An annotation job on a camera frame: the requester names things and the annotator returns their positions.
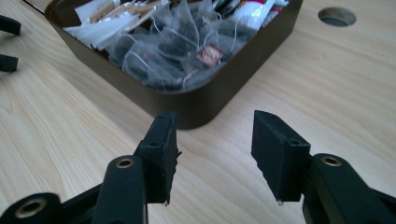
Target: screw hole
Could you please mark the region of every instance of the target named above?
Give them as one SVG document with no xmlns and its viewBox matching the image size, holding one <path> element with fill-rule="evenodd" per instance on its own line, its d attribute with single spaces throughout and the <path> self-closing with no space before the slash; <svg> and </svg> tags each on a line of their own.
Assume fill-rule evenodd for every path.
<svg viewBox="0 0 396 224">
<path fill-rule="evenodd" d="M 319 13 L 318 17 L 326 24 L 338 27 L 351 26 L 356 22 L 353 12 L 342 7 L 326 7 Z"/>
<path fill-rule="evenodd" d="M 134 165 L 134 160 L 131 159 L 124 159 L 117 162 L 116 166 L 120 169 L 128 168 Z"/>
<path fill-rule="evenodd" d="M 32 217 L 41 210 L 43 210 L 47 205 L 47 200 L 44 198 L 36 198 L 29 200 L 24 203 L 16 212 L 15 217 L 26 218 Z"/>
<path fill-rule="evenodd" d="M 322 162 L 330 166 L 341 166 L 342 163 L 334 157 L 323 157 Z"/>
</svg>

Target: light wood surface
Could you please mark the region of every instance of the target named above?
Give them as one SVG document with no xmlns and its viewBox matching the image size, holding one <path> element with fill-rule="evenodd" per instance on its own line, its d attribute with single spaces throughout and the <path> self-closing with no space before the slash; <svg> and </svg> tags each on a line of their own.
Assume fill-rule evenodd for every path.
<svg viewBox="0 0 396 224">
<path fill-rule="evenodd" d="M 22 1 L 0 0 L 22 24 L 0 33 L 0 53 L 20 58 L 0 73 L 0 213 L 33 193 L 65 201 L 102 182 L 107 164 L 132 154 L 153 117 L 72 54 Z M 346 7 L 347 28 L 318 12 Z M 253 111 L 280 116 L 340 156 L 366 183 L 396 196 L 396 2 L 305 0 L 293 33 L 219 115 L 178 131 L 171 203 L 150 223 L 304 223 L 301 203 L 279 206 L 250 156 Z"/>
</svg>

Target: dark brown container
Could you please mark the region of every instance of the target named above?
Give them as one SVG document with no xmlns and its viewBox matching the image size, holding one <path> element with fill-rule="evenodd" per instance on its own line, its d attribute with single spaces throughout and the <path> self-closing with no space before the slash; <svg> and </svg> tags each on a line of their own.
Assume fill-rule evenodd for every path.
<svg viewBox="0 0 396 224">
<path fill-rule="evenodd" d="M 76 57 L 151 116 L 177 112 L 177 127 L 192 129 L 212 120 L 289 36 L 303 0 L 290 3 L 208 82 L 190 91 L 164 92 L 145 87 L 122 72 L 106 55 L 88 49 L 63 27 L 80 25 L 75 8 L 89 0 L 54 0 L 45 16 Z"/>
</svg>

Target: tea bag string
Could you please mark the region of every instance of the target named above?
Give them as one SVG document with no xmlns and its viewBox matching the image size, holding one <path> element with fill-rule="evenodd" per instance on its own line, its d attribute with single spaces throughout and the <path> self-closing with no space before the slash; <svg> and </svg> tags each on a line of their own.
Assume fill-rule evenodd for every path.
<svg viewBox="0 0 396 224">
<path fill-rule="evenodd" d="M 196 48 L 199 48 L 199 46 L 197 44 L 195 44 L 194 42 L 190 41 L 186 36 L 182 35 L 181 33 L 179 33 L 178 31 L 170 28 L 170 27 L 164 27 L 164 30 L 170 31 L 173 34 L 177 35 L 178 37 L 184 39 L 185 41 L 189 42 L 190 44 L 192 44 L 193 46 L 195 46 Z"/>
<path fill-rule="evenodd" d="M 143 65 L 145 65 L 147 67 L 147 69 L 151 70 L 154 72 L 154 70 L 142 59 L 142 57 L 140 57 L 140 55 L 138 55 L 135 52 L 131 52 L 132 55 L 134 55 Z"/>
<path fill-rule="evenodd" d="M 151 19 L 152 19 L 152 21 L 153 21 L 154 28 L 157 30 L 158 34 L 160 34 L 160 36 L 163 36 L 163 34 L 161 34 L 161 31 L 160 31 L 160 29 L 158 28 L 157 23 L 155 22 L 154 18 L 151 17 Z"/>
<path fill-rule="evenodd" d="M 206 45 L 207 39 L 208 39 L 211 35 L 213 35 L 213 34 L 216 34 L 216 36 L 217 36 L 216 42 L 217 42 L 217 44 L 219 45 L 219 33 L 218 33 L 218 31 L 213 31 L 213 30 L 212 30 L 212 31 L 210 31 L 210 32 L 206 35 L 205 40 L 204 40 L 204 43 L 202 44 L 202 46 L 200 47 L 200 49 L 203 48 L 203 47 Z"/>
<path fill-rule="evenodd" d="M 237 21 L 236 23 L 235 23 L 235 33 L 233 34 L 233 46 L 231 47 L 231 49 L 230 49 L 230 52 L 233 52 L 233 47 L 235 46 L 235 42 L 236 42 L 236 27 L 238 26 L 238 22 L 239 21 Z"/>
</svg>

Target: tea bag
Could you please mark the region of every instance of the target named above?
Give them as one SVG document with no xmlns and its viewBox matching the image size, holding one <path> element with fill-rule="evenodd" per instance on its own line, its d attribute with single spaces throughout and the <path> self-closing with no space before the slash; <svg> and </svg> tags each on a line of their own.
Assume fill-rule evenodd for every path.
<svg viewBox="0 0 396 224">
<path fill-rule="evenodd" d="M 115 41 L 113 41 L 109 46 L 107 46 L 106 51 L 108 53 L 108 59 L 111 63 L 118 67 L 122 66 L 125 59 L 125 55 L 128 53 L 130 48 L 136 41 L 146 38 L 147 35 L 144 34 L 122 34 Z"/>
<path fill-rule="evenodd" d="M 182 0 L 172 12 L 174 20 L 170 27 L 162 29 L 158 51 L 167 59 L 181 62 L 198 49 L 199 35 L 186 0 Z"/>
<path fill-rule="evenodd" d="M 184 77 L 180 63 L 156 55 L 148 60 L 148 80 L 146 85 L 160 91 L 180 91 Z"/>
<path fill-rule="evenodd" d="M 158 54 L 153 41 L 147 36 L 146 39 L 136 41 L 125 55 L 122 62 L 122 70 L 134 77 L 137 81 L 146 85 L 148 82 L 148 61 Z"/>
<path fill-rule="evenodd" d="M 171 26 L 174 20 L 169 5 L 159 7 L 157 11 L 151 16 L 151 19 L 152 24 L 149 29 L 149 33 L 151 35 L 160 33 L 165 26 Z"/>
</svg>

